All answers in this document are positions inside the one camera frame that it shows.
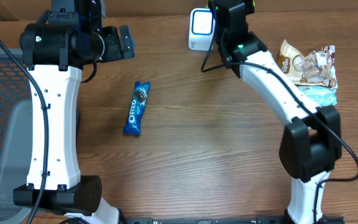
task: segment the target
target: light blue plastic packet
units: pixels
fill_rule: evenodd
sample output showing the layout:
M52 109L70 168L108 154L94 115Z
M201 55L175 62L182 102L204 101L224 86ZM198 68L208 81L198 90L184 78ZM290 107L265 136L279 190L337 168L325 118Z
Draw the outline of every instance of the light blue plastic packet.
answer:
M131 108L125 124L123 133L140 135L140 124L146 107L147 97L149 95L150 83L135 83L134 95L132 97Z
M336 90L322 86L298 86L299 90L320 106L337 105Z

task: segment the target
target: plastic basket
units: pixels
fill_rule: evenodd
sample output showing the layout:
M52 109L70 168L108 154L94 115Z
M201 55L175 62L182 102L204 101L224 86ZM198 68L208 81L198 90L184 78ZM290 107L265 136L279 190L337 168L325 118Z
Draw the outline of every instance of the plastic basket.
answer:
M11 50L21 59L21 50ZM19 223L29 208L13 204L13 189L26 183L32 148L29 82L0 49L0 223Z

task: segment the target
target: blue oreo wrapper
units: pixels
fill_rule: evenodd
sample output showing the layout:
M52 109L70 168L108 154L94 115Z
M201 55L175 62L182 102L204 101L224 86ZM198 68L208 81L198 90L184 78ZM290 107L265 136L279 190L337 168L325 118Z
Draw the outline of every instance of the blue oreo wrapper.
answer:
M146 107L150 86L151 84L149 82L144 84L141 84L141 82L135 83L135 91L134 96L132 97L131 108L129 109L127 123L125 124L123 130L125 134L140 135L140 124Z

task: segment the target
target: gray plastic bin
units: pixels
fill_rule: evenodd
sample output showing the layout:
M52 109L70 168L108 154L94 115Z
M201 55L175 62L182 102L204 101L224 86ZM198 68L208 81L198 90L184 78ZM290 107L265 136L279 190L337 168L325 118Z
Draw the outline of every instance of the gray plastic bin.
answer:
M11 50L21 60L21 50ZM13 204L13 189L26 183L32 149L29 82L0 49L0 223L20 223L30 212Z

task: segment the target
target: wooden surface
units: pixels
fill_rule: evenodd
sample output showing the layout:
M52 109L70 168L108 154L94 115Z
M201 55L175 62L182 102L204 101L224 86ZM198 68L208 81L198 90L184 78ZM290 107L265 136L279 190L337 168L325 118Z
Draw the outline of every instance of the wooden surface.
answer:
M190 15L196 7L205 7L208 0L105 0L108 17ZM257 12L358 9L358 0L255 0ZM50 0L1 0L0 18L37 20L50 9Z
M284 39L304 54L336 45L342 136L358 154L358 10L264 12L247 18L278 54ZM225 69L200 73L204 52L187 47L188 16L110 18L129 24L136 56L99 65L81 85L78 162L100 175L103 197L128 217L240 218L282 215L290 176L278 158L282 126L261 97ZM0 22L19 47L27 22ZM219 64L214 52L208 65ZM88 77L91 67L83 76ZM122 135L135 81L152 87L139 138ZM356 173L350 156L333 177ZM358 181L328 184L323 211L358 223ZM58 223L48 214L35 223Z

